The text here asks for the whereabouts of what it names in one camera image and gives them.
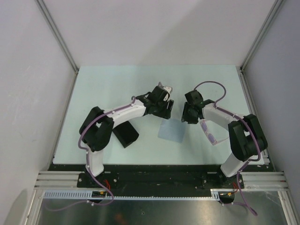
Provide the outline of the light blue cleaning cloth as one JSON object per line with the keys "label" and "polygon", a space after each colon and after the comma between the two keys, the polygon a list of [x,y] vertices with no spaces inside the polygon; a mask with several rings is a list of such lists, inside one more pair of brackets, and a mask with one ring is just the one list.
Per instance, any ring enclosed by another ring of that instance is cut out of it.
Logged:
{"label": "light blue cleaning cloth", "polygon": [[186,124],[177,119],[162,120],[158,138],[182,143],[186,131]]}

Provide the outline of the pink purple sunglasses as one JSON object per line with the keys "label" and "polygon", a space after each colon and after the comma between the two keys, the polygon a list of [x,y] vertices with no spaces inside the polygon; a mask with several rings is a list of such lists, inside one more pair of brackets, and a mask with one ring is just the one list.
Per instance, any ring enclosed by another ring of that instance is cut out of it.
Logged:
{"label": "pink purple sunglasses", "polygon": [[200,126],[211,145],[217,145],[229,139],[227,130],[212,121],[201,120]]}

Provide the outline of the black glasses case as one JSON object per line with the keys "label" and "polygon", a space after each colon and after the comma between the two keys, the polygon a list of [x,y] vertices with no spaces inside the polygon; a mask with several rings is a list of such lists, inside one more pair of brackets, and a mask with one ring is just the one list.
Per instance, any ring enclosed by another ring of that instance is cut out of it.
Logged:
{"label": "black glasses case", "polygon": [[129,121],[119,124],[112,131],[123,146],[123,148],[127,148],[129,145],[134,143],[139,137],[139,133]]}

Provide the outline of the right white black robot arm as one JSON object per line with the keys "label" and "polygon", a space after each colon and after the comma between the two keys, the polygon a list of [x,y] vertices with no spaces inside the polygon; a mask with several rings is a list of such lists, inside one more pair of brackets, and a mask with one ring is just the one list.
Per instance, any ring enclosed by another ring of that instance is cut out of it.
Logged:
{"label": "right white black robot arm", "polygon": [[233,176],[241,172],[250,162],[261,159],[261,152],[267,149],[268,143],[258,118],[249,114],[241,116],[223,109],[210,100],[204,100],[197,90],[185,94],[181,121],[188,124],[200,124],[203,132],[212,145],[218,144],[208,130],[207,122],[213,122],[228,131],[231,154],[220,166],[216,182],[221,188],[233,183]]}

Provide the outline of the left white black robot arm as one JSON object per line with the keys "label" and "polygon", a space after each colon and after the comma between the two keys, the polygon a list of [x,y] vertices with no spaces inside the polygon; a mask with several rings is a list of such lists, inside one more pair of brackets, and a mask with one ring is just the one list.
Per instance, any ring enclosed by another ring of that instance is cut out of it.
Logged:
{"label": "left white black robot arm", "polygon": [[159,83],[153,91],[133,96],[129,104],[111,110],[98,106],[91,109],[79,129],[78,147],[86,151],[87,182],[97,188],[103,184],[104,149],[115,134],[123,147],[136,141],[139,134],[130,124],[131,119],[154,115],[170,119],[174,101],[172,87]]}

